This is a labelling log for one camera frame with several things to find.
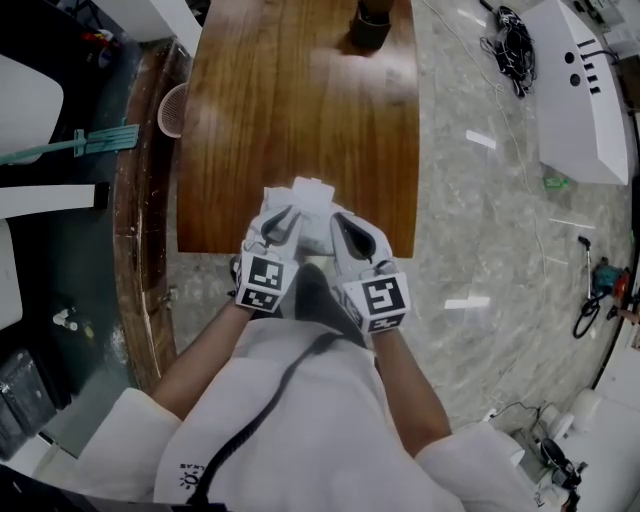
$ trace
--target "black shoe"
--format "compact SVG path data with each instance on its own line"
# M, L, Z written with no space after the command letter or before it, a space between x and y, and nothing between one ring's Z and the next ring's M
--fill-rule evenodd
M607 313L607 320L611 320L616 316L618 316L618 306L611 306L611 309Z

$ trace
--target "forearm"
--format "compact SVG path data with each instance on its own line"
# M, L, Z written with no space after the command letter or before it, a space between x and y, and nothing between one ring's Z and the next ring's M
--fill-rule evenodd
M151 398L184 420L231 358L252 313L230 300L163 375Z
M400 440L412 456L451 435L440 399L396 329L373 334L378 367Z

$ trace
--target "black strap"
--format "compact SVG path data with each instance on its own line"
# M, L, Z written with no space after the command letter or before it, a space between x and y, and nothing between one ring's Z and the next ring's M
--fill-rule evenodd
M229 457L231 457L244 443L249 440L249 438L253 434L256 433L260 425L262 425L262 422L267 418L267 416L269 416L269 414L271 414L273 409L275 409L276 405L278 405L278 402L282 398L284 390L291 381L291 377L293 377L293 374L298 369L298 366L300 366L300 363L302 363L302 361L304 361L312 354L318 355L326 352L332 345L332 343L341 337L341 335L334 334L332 332L328 332L322 334L321 336L318 336L311 344L311 346L302 354L300 354L300 356L298 356L298 359L296 359L287 367L287 369L282 374L278 389L276 389L276 392L273 394L271 400L269 400L269 403L267 403L264 409L262 409L262 411L260 411L255 418L247 423L247 425L242 430L240 430L240 432L229 439L229 441L227 441L225 445L220 448L220 450L218 450L218 453L213 456L211 461L209 461L209 464L207 464L207 467L205 468L204 473L200 478L200 482L198 482L196 490L194 491L191 498L189 498L189 500L187 501L189 505L204 506L209 504L207 495L209 494L209 489L211 487L213 477L218 472L220 467L229 459Z

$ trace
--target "tiled floor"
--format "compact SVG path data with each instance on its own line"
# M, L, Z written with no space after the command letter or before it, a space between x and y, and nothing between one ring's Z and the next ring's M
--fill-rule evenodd
M577 236L591 239L594 260L606 255L614 264L629 264L631 194L630 187L575 182L545 190L541 178L552 171L538 161L535 94L517 99L478 44L493 33L490 14L476 0L429 1L489 79L505 84L500 102L533 191L531 197L525 188L493 89L442 22L413 0L421 166L415 257L400 262L414 305L403 332L457 427L515 400L566 404L590 384L614 325L605 323L602 312L593 336L578 341L571 335L586 287ZM513 0L510 6L522 12L535 3ZM468 140L468 130L495 140L496 148ZM228 256L177 253L175 184L169 207L168 271L176 287L173 316L181 350L224 303L232 284ZM447 300L470 296L488 297L488 305L445 309ZM527 418L513 408L500 421L506 427Z

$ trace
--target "broom handle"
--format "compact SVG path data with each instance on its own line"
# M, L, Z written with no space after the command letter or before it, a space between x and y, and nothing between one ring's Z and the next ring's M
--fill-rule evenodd
M86 139L74 139L64 142L56 142L54 144L47 144L46 146L36 146L35 148L23 149L22 151L16 151L15 153L9 153L7 155L0 156L0 165L15 162L16 160L22 160L33 155L40 155L42 153L51 153L52 151L59 151L61 149L76 148L78 146L84 146L87 143Z

